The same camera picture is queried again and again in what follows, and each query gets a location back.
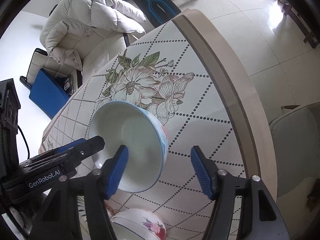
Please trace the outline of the white bowl blue dots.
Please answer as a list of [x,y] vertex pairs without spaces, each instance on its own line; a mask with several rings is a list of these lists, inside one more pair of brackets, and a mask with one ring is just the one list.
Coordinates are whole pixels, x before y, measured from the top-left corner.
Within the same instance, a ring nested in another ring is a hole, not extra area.
[[168,155],[168,139],[161,122],[148,111],[125,101],[111,101],[93,115],[90,138],[104,139],[104,153],[112,158],[120,145],[129,159],[118,188],[130,193],[144,192],[159,180]]

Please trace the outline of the white bowl dark rim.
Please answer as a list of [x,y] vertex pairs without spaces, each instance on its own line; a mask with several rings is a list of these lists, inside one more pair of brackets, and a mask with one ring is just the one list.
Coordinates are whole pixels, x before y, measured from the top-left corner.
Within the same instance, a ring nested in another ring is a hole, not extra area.
[[103,152],[93,154],[91,157],[96,168],[102,168],[104,162],[107,159]]

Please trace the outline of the dark wooden chair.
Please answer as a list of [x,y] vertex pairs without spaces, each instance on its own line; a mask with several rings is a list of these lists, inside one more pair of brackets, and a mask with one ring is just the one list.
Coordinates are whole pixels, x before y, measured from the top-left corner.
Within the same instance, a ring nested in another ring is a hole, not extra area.
[[293,11],[292,5],[285,2],[282,7],[282,11],[285,16],[289,15],[293,22],[297,25],[297,27],[300,29],[300,31],[304,35],[303,42],[310,44],[312,49],[315,49],[319,45],[319,41],[315,37],[313,31],[309,28],[309,26],[304,22],[304,20],[301,18],[300,14]]

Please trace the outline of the black blue exercise mat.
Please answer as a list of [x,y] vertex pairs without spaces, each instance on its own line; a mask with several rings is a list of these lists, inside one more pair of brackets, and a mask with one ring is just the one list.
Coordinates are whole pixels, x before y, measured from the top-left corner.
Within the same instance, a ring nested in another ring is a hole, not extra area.
[[167,23],[181,13],[181,10],[172,0],[133,1],[155,28]]

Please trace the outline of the white puffer jacket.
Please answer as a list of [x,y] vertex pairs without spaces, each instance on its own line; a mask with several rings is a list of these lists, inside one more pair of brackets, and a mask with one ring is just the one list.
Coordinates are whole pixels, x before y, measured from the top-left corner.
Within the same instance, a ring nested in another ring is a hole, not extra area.
[[96,29],[144,33],[143,12],[124,0],[61,0],[45,23],[40,42],[60,65],[82,70],[79,51],[58,46],[68,34],[90,36]]

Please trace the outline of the cream padded folding chair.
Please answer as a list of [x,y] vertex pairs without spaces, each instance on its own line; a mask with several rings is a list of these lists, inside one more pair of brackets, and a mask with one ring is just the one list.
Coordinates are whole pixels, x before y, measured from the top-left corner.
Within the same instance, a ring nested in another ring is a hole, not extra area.
[[36,48],[33,52],[26,76],[20,82],[31,90],[39,70],[45,70],[52,78],[67,79],[73,89],[77,89],[77,70],[69,65],[60,65],[48,56],[45,50]]

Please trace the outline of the plain white bowl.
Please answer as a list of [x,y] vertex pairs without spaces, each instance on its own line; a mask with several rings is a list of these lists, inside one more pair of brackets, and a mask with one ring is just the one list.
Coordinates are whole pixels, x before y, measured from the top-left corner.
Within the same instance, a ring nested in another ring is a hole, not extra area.
[[167,238],[167,230],[154,213],[137,208],[113,213],[108,211],[117,239],[160,239]]

